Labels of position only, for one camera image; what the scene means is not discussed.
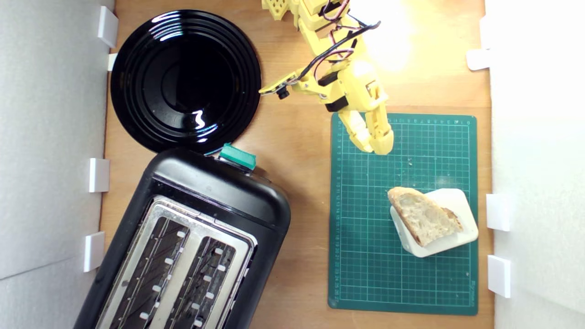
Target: wooden table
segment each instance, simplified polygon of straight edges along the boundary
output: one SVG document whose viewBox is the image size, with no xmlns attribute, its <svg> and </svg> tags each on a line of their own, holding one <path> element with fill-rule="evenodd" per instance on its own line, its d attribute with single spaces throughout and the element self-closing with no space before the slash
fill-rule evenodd
<svg viewBox="0 0 585 329">
<path fill-rule="evenodd" d="M 479 47 L 482 0 L 375 0 L 383 24 L 369 32 L 371 56 L 390 96 L 389 112 L 466 114 L 479 135 L 479 314 L 475 317 L 332 310 L 327 306 L 330 117 L 315 98 L 292 94 L 261 99 L 258 112 L 235 146 L 257 155 L 269 178 L 288 193 L 292 220 L 251 328 L 486 328 L 494 327 L 494 297 L 487 290 L 485 197 L 491 191 L 488 72 L 470 72 L 465 52 Z M 117 0 L 118 46 L 140 24 L 175 9 L 202 9 L 237 24 L 256 46 L 263 81 L 311 60 L 289 16 L 272 20 L 260 0 Z M 101 229 L 109 244 L 154 153 L 121 127 L 108 101 L 105 157 L 111 160 Z"/>
</svg>

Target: white wall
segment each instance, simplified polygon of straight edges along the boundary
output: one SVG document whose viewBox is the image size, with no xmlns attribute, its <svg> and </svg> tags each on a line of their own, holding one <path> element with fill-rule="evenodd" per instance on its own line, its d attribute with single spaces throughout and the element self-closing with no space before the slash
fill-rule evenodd
<svg viewBox="0 0 585 329">
<path fill-rule="evenodd" d="M 71 327 L 95 275 L 82 250 L 101 206 L 87 191 L 104 154 L 102 4 L 0 1 L 0 328 Z"/>
<path fill-rule="evenodd" d="M 585 43 L 581 2 L 487 0 L 493 190 L 512 201 L 495 327 L 585 328 Z"/>
</svg>

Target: bread crust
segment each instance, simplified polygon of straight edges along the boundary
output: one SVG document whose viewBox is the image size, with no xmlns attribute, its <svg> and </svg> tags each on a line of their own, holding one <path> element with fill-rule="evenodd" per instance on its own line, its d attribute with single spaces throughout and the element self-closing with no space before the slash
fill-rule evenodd
<svg viewBox="0 0 585 329">
<path fill-rule="evenodd" d="M 430 198 L 428 198 L 426 195 L 424 195 L 420 191 L 417 191 L 417 190 L 412 189 L 412 188 L 409 188 L 409 187 L 395 187 L 395 188 L 391 189 L 390 191 L 388 191 L 388 199 L 390 200 L 390 203 L 392 204 L 392 206 L 394 206 L 394 209 L 396 210 L 396 213 L 400 217 L 400 220 L 404 223 L 404 226 L 407 228 L 407 230 L 410 232 L 410 234 L 414 238 L 414 241 L 416 241 L 416 243 L 419 246 L 425 247 L 426 245 L 424 245 L 422 243 L 420 237 L 415 232 L 415 230 L 412 227 L 412 225 L 405 219 L 405 215 L 402 212 L 402 207 L 400 207 L 400 205 L 398 204 L 398 199 L 400 198 L 400 196 L 402 196 L 404 194 L 415 194 L 415 195 L 422 196 L 423 198 L 427 199 L 429 202 L 431 202 L 432 204 L 436 205 L 438 208 L 443 209 L 443 211 L 445 212 L 445 214 L 450 219 L 455 220 L 455 222 L 457 223 L 457 227 L 459 229 L 458 230 L 459 232 L 461 232 L 463 230 L 463 225 L 461 225 L 461 222 L 459 221 L 457 215 L 455 215 L 455 213 L 453 211 L 451 211 L 450 209 L 447 209 L 447 208 L 443 208 L 443 207 L 438 206 L 436 204 L 436 202 L 434 202 L 433 200 L 431 200 Z"/>
<path fill-rule="evenodd" d="M 408 188 L 408 187 L 395 187 L 395 188 L 391 189 L 390 191 L 388 191 L 388 198 L 390 199 L 390 203 L 394 206 L 394 210 L 396 210 L 396 213 L 400 217 L 400 220 L 404 223 L 404 226 L 406 226 L 407 230 L 410 232 L 410 234 L 414 238 L 414 241 L 416 241 L 419 246 L 424 247 L 418 234 L 415 233 L 415 231 L 414 231 L 413 227 L 410 225 L 410 223 L 404 219 L 404 214 L 402 213 L 402 208 L 398 205 L 398 202 L 397 202 L 399 196 L 401 196 L 405 193 L 409 193 L 409 192 L 415 193 L 415 194 L 422 194 L 419 191 L 417 191 L 415 189 Z"/>
</svg>

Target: black ceramic plate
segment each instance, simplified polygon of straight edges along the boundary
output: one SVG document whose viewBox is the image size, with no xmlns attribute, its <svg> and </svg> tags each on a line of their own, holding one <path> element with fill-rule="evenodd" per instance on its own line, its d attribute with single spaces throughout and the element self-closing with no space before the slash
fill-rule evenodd
<svg viewBox="0 0 585 329">
<path fill-rule="evenodd" d="M 217 15 L 162 14 L 136 29 L 112 70 L 114 110 L 155 152 L 206 154 L 246 129 L 259 102 L 260 65 L 246 35 Z"/>
</svg>

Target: toaster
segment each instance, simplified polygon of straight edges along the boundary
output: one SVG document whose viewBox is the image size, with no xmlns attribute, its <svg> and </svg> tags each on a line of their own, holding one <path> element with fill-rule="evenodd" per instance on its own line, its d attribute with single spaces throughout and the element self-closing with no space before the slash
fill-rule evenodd
<svg viewBox="0 0 585 329">
<path fill-rule="evenodd" d="M 255 157 L 170 149 L 150 162 L 75 328 L 247 328 L 290 223 Z"/>
</svg>

